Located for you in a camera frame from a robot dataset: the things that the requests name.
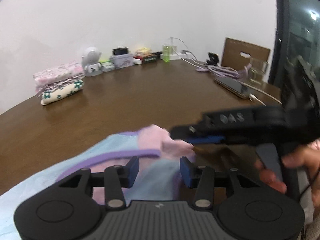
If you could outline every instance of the finger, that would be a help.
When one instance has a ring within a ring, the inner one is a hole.
[[[320,198],[320,176],[318,175],[317,178],[314,181],[311,181],[311,189],[312,189],[312,193],[314,194],[318,194],[319,198]]]
[[[312,201],[315,208],[319,209],[320,207],[320,191],[319,190],[312,192]]]
[[[254,163],[254,166],[259,171],[264,169],[264,166],[260,160],[256,160],[256,162]]]
[[[283,182],[280,182],[280,181],[274,181],[274,182],[268,183],[268,186],[279,191],[282,194],[286,193],[286,191],[287,191],[287,186]]]
[[[271,170],[260,171],[260,180],[264,183],[270,183],[276,181],[276,175]]]
[[[298,147],[293,153],[284,156],[282,162],[287,168],[306,166],[313,177],[320,165],[320,151],[306,146]]]

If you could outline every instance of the pink floral fabric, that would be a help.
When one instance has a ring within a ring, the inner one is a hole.
[[[81,80],[84,78],[84,74],[74,76],[72,78],[68,78],[59,82],[51,83],[49,85],[45,85],[42,88],[36,89],[37,96],[39,97],[42,95],[43,92],[55,92],[58,89],[64,88],[67,85],[70,85],[78,80]]]
[[[44,86],[83,74],[81,64],[75,61],[35,73],[33,78],[36,83],[36,93]]]

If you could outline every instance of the smartphone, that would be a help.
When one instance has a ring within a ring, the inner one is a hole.
[[[253,93],[253,89],[240,84],[237,80],[232,78],[216,77],[214,78],[214,81],[242,99],[248,99],[249,94]]]

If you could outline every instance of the small black box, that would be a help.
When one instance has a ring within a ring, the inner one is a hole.
[[[112,50],[113,55],[123,55],[128,54],[128,48],[127,47],[119,47]]]

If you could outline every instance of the clear plastic bottle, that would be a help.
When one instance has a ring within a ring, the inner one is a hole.
[[[165,43],[162,46],[162,55],[163,55],[163,61],[164,62],[170,62],[170,52],[171,52],[171,46],[169,45],[169,43]]]

